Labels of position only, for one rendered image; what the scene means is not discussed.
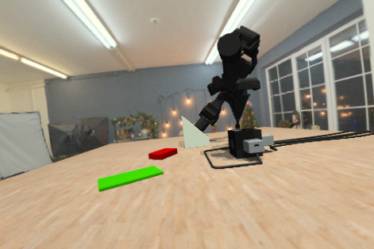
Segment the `red flat block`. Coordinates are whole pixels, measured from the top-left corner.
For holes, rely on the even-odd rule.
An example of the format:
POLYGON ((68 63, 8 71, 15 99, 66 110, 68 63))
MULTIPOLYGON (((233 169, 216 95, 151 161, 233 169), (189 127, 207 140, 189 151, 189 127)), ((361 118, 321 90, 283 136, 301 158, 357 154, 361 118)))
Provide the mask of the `red flat block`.
POLYGON ((177 154, 177 148, 164 148, 148 154, 149 159, 163 160, 177 154))

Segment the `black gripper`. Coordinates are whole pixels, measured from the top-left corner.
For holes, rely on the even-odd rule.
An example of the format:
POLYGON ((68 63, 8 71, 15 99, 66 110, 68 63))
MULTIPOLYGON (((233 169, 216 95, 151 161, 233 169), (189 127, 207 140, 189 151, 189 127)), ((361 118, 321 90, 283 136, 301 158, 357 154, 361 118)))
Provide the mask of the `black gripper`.
POLYGON ((235 120, 240 120, 245 105, 250 96, 250 94, 247 93, 247 90, 259 90, 260 81, 256 78, 244 79, 243 74, 245 73, 245 69, 242 69, 241 65, 225 67, 223 69, 222 78, 225 78, 226 72, 228 72, 228 75, 230 76, 232 82, 231 90, 223 90, 222 92, 220 92, 218 95, 218 100, 227 101, 232 110, 235 120))

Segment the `green flat bar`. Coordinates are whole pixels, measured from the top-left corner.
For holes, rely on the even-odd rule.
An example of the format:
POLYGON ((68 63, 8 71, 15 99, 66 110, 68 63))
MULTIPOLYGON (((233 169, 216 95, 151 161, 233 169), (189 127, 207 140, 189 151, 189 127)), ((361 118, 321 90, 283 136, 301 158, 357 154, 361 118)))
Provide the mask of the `green flat bar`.
POLYGON ((111 190, 118 186, 124 186, 136 181, 152 178, 163 173, 164 172, 161 169, 152 165, 150 167, 133 170, 127 173, 124 172, 110 177, 100 178, 98 179, 98 189, 99 192, 108 189, 111 190))

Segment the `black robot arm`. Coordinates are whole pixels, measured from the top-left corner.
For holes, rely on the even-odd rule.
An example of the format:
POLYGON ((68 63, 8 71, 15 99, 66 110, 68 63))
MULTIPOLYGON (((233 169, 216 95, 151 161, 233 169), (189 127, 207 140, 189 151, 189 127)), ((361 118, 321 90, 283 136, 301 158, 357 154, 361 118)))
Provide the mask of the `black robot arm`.
MULTIPOLYGON (((242 69, 245 69, 243 77, 245 78, 250 75, 257 65, 256 56, 259 52, 259 43, 260 34, 244 26, 240 26, 240 28, 233 30, 231 33, 222 35, 217 43, 217 49, 222 59, 223 69, 225 67, 241 65, 242 69), (243 55, 252 58, 252 63, 241 58, 243 55)), ((228 72, 226 72, 225 78, 219 78, 218 76, 213 77, 212 83, 208 84, 207 88, 210 91, 210 95, 213 96, 220 91, 231 90, 231 86, 232 82, 230 76, 228 72)), ((214 101, 205 105, 199 114, 200 119, 196 122, 195 127, 201 132, 204 132, 208 125, 214 126, 219 118, 219 113, 222 111, 223 103, 224 100, 219 101, 217 96, 214 101)))

